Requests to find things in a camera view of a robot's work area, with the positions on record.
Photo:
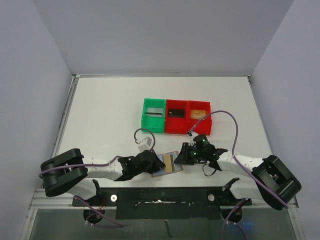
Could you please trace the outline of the gold credit card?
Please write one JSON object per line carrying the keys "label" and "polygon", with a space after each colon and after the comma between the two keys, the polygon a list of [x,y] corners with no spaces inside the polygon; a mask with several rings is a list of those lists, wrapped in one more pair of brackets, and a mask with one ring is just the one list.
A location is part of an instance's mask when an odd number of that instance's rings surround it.
{"label": "gold credit card", "polygon": [[173,154],[163,155],[163,163],[166,165],[166,167],[164,168],[165,173],[169,174],[176,171]]}
{"label": "gold credit card", "polygon": [[201,119],[206,115],[206,111],[205,110],[199,110],[199,109],[191,109],[190,110],[190,118],[191,119]]}

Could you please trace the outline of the brown leather card holder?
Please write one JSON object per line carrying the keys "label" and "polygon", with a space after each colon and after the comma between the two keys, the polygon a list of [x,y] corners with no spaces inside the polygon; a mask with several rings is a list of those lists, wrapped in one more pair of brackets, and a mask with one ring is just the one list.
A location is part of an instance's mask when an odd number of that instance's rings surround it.
{"label": "brown leather card holder", "polygon": [[161,160],[162,163],[165,164],[165,167],[155,173],[152,173],[151,177],[156,178],[156,177],[161,177],[165,175],[182,172],[184,170],[183,165],[175,163],[175,160],[178,157],[178,154],[179,154],[178,151],[159,154],[158,158]]}

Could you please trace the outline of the dark grey credit card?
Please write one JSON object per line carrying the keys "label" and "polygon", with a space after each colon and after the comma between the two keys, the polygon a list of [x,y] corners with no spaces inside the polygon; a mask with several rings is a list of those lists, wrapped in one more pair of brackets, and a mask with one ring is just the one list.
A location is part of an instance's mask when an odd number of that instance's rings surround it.
{"label": "dark grey credit card", "polygon": [[184,118],[185,110],[181,108],[169,108],[167,116],[170,118]]}

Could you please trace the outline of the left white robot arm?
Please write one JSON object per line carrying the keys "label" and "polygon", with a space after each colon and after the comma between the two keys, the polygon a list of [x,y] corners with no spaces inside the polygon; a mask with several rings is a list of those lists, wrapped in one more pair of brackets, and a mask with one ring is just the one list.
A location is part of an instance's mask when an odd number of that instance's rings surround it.
{"label": "left white robot arm", "polygon": [[125,182],[142,173],[154,174],[165,167],[154,150],[144,150],[136,156],[117,155],[110,161],[95,161],[85,157],[80,149],[73,148],[43,162],[39,177],[48,197],[69,193],[89,200],[99,194],[97,179]]}

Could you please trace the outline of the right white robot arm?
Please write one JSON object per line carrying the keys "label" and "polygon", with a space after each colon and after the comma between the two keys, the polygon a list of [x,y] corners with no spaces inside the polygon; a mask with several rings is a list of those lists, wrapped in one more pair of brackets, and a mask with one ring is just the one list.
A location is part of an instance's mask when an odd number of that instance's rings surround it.
{"label": "right white robot arm", "polygon": [[219,172],[233,172],[251,178],[251,182],[238,179],[224,189],[235,199],[263,200],[278,211],[302,189],[298,179],[277,156],[236,155],[230,150],[216,148],[204,134],[184,142],[174,162],[181,165],[205,163]]}

